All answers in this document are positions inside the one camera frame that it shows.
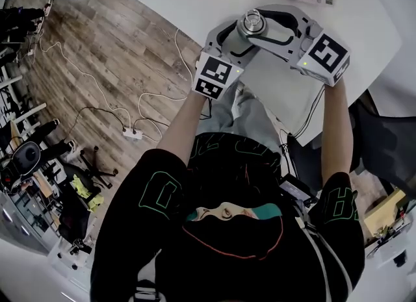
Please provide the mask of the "light wooden desk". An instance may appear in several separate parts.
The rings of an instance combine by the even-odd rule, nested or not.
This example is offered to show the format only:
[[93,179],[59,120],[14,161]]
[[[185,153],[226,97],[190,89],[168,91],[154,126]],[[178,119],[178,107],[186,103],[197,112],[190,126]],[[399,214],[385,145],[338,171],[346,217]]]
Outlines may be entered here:
[[400,218],[399,205],[402,203],[405,204],[406,201],[406,194],[397,188],[392,194],[384,198],[365,214],[363,222],[372,237],[374,237],[374,233],[381,227],[393,227],[398,218]]

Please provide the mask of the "grey waist device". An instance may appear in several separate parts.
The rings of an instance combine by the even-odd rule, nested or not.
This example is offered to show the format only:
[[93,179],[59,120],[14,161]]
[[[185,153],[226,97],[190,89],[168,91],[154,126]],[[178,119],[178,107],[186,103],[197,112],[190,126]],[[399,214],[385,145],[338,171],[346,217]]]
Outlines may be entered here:
[[316,192],[291,174],[286,174],[281,178],[279,187],[289,193],[292,198],[302,201],[305,206],[315,204],[318,200]]

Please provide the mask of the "white desk frame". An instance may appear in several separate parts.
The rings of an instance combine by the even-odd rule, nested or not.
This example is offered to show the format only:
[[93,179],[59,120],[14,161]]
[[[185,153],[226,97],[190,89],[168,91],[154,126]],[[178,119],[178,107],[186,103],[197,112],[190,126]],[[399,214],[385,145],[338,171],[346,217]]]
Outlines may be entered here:
[[0,69],[0,128],[10,122],[12,136],[26,139],[32,134],[40,122],[32,122],[37,113],[46,108],[46,103],[34,106],[28,102],[19,101],[13,85],[22,81],[23,76],[9,77],[4,66]]

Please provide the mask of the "small desk plant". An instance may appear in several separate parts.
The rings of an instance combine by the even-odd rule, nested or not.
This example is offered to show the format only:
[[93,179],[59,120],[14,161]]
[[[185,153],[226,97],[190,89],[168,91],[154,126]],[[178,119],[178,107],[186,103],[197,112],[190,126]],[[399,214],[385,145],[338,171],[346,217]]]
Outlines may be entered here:
[[388,240],[396,234],[397,230],[394,227],[385,226],[379,228],[375,233],[374,237],[379,240]]

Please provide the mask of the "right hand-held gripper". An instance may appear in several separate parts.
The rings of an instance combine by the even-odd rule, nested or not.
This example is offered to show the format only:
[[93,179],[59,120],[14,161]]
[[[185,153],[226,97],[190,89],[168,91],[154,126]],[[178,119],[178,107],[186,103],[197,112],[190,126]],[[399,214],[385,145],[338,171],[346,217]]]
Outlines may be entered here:
[[[248,35],[248,41],[289,62],[290,68],[328,86],[335,86],[350,65],[350,50],[333,31],[324,29],[305,12],[293,5],[271,4],[257,7],[266,29]],[[293,31],[285,42],[266,37],[268,22]]]

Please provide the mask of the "person's black printed shirt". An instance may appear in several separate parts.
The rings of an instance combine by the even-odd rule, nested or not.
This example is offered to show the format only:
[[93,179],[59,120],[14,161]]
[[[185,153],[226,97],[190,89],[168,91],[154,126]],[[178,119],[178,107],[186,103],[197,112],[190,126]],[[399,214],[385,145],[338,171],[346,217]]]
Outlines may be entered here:
[[187,166],[146,151],[100,228],[91,302],[346,302],[365,263],[351,186],[321,193],[301,227],[279,163],[220,132],[195,138]]

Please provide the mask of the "black mesh office chair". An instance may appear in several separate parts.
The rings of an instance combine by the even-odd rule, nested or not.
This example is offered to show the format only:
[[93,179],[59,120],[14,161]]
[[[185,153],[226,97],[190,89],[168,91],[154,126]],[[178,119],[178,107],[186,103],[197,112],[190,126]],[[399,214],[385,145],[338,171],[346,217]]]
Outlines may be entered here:
[[[392,118],[370,113],[361,103],[348,109],[352,125],[354,154],[371,174],[401,189],[416,199],[416,117]],[[317,149],[301,146],[293,135],[287,137],[289,156],[300,181],[327,196],[330,190],[350,187],[349,173],[336,173],[322,183],[321,145]]]

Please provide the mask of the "cluttered storage shelf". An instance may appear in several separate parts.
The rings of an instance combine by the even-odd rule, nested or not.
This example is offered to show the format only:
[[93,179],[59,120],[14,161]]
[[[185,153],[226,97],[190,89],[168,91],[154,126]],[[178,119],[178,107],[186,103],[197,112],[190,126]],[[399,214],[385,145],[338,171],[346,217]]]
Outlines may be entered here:
[[0,238],[45,255],[58,242],[58,224],[34,179],[9,192],[0,190]]

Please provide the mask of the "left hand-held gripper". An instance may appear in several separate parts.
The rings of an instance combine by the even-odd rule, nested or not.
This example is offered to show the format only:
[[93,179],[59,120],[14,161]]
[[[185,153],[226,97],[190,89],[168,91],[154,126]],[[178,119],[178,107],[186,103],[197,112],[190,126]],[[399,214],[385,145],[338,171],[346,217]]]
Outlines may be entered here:
[[237,52],[239,35],[236,28],[237,20],[228,20],[208,33],[205,47],[196,62],[193,92],[208,99],[220,100],[257,54],[255,45]]

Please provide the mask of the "black swivel chair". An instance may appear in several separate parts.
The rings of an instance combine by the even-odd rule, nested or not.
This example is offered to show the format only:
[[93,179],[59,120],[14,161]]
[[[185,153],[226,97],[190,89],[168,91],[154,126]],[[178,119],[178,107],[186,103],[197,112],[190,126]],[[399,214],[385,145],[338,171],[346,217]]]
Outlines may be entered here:
[[66,178],[58,183],[60,191],[59,200],[62,204],[62,210],[59,216],[58,231],[60,235],[69,243],[74,245],[82,245],[83,240],[87,236],[88,220],[90,212],[83,198],[81,198],[75,188],[70,184],[73,175],[76,174],[80,178],[85,187],[92,192],[88,198],[91,200],[97,193],[98,189],[111,189],[112,183],[106,181],[107,177],[115,177],[118,174],[117,169],[113,169],[111,173],[101,171],[97,165],[98,146],[94,146],[92,150],[92,160],[89,161],[85,157],[86,150],[80,151],[80,158],[86,168],[82,169],[74,164],[63,164]]

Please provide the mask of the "white power strip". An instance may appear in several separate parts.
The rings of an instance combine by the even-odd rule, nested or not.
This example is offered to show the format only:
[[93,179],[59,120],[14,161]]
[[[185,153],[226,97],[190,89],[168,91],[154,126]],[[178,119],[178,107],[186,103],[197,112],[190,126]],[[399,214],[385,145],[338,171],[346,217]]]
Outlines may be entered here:
[[132,138],[136,140],[143,139],[142,131],[136,130],[135,128],[132,128],[132,127],[124,127],[122,133],[127,138]]

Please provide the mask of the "silver metal knob with ring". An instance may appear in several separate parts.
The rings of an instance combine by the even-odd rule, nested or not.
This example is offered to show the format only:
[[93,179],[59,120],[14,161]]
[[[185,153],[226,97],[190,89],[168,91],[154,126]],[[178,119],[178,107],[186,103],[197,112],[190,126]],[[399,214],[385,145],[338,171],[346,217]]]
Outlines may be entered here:
[[261,34],[266,27],[267,22],[258,9],[247,11],[237,20],[237,30],[241,36]]

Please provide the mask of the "person's grey trousers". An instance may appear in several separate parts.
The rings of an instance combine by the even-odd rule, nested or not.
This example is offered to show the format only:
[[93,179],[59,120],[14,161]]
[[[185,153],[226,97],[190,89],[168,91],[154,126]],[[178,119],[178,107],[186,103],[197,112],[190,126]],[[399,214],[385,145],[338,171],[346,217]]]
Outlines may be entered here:
[[199,122],[196,134],[225,132],[236,134],[281,153],[281,142],[263,104],[242,82],[236,81],[211,107],[211,118]]

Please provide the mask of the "person's right forearm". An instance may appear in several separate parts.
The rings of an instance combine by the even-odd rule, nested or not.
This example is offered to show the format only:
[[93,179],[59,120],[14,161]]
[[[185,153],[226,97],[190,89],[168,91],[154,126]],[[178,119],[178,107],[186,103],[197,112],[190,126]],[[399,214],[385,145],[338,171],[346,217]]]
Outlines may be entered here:
[[353,157],[353,132],[348,111],[344,79],[324,90],[322,129],[322,183],[336,173],[349,173]]

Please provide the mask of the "clear plastic storage box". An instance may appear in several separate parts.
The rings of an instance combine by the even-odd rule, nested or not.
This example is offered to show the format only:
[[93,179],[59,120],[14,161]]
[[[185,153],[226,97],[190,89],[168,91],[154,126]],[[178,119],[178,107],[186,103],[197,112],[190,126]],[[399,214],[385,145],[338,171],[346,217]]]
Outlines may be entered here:
[[47,256],[47,261],[59,274],[79,286],[90,285],[94,252],[74,251],[71,243],[60,237]]

